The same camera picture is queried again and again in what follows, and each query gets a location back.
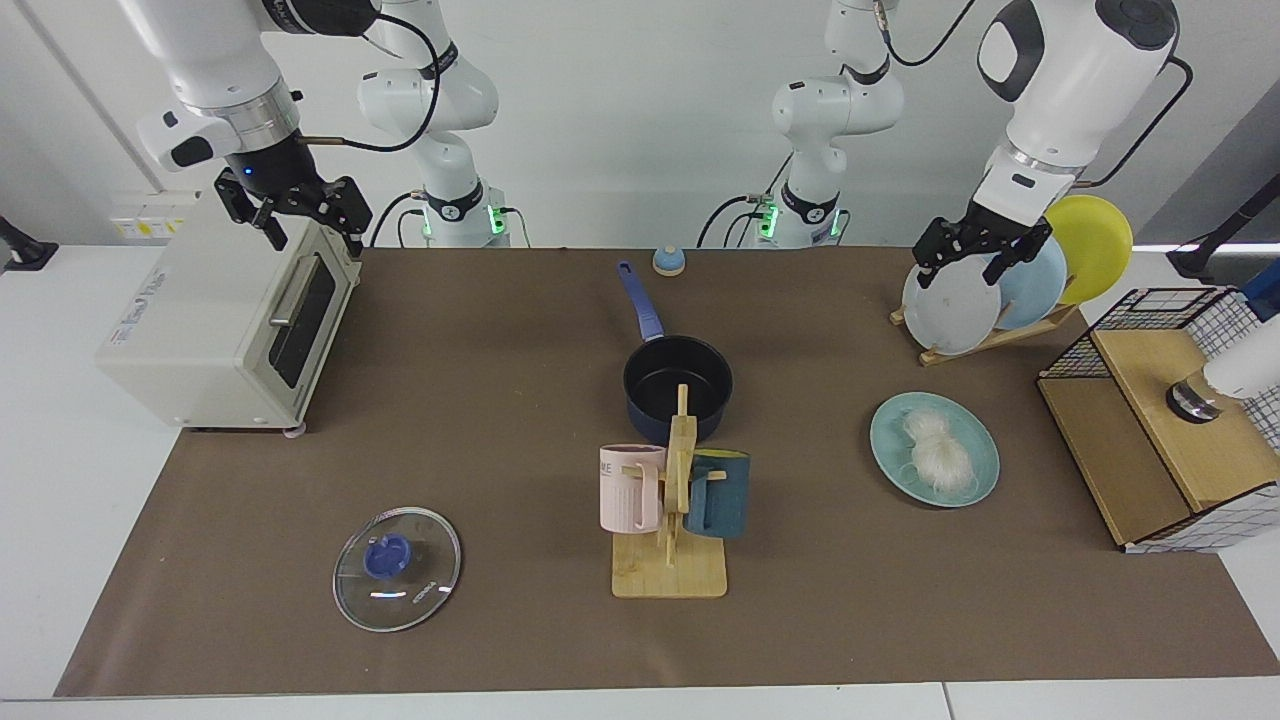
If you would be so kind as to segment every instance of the mug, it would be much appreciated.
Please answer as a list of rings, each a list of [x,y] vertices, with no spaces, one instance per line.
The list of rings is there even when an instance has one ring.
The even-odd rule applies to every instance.
[[[736,450],[694,451],[685,529],[695,536],[736,538],[746,530],[746,492],[751,456]],[[713,471],[724,479],[713,480]]]
[[[600,527],[611,533],[652,533],[662,524],[658,474],[667,448],[657,445],[605,445],[600,448]],[[640,477],[627,474],[639,469]]]

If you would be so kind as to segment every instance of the pink mug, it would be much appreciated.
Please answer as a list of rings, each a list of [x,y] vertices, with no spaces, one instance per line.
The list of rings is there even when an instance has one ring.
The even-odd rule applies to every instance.
[[[667,448],[657,445],[605,445],[600,448],[600,527],[611,533],[652,533],[662,523],[658,473]]]

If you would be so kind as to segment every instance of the teal plate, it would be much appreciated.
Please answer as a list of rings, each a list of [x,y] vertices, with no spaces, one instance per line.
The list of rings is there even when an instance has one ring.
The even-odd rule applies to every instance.
[[[941,493],[920,479],[911,465],[911,436],[906,434],[902,419],[911,410],[933,409],[946,416],[955,437],[973,461],[975,480],[968,489],[955,493]],[[973,416],[957,402],[928,392],[905,392],[884,401],[872,418],[872,454],[884,475],[906,495],[938,507],[964,507],[991,495],[1000,477],[1000,452],[996,441],[983,427],[982,420]]]

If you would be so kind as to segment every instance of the yellow plate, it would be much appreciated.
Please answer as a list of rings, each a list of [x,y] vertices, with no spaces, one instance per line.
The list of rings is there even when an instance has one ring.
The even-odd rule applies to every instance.
[[[1066,255],[1064,305],[1093,300],[1120,279],[1133,255],[1133,229],[1119,208],[1093,195],[1071,195],[1044,211]]]

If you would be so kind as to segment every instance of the plate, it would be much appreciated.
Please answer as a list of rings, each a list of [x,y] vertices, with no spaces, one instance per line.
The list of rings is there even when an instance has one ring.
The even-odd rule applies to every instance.
[[[1061,302],[1079,305],[1111,290],[1129,266],[1133,229],[1119,208],[1093,195],[1070,195],[1044,211],[1075,278]]]
[[[1016,331],[1043,320],[1066,290],[1066,256],[1052,236],[1030,263],[1019,263],[1000,277],[1000,302],[1005,309],[996,322],[1001,331]]]
[[[911,462],[911,436],[902,419],[911,410],[933,409],[951,424],[951,436],[969,451],[975,482],[959,493],[940,493],[916,474]],[[881,471],[906,495],[938,507],[965,507],[991,495],[1000,478],[1000,452],[991,433],[963,405],[928,392],[906,392],[884,401],[872,418],[872,455]]]
[[[970,255],[937,272],[928,290],[913,268],[902,287],[906,329],[925,350],[964,355],[982,345],[1000,316],[1000,287],[987,284],[987,259]]]

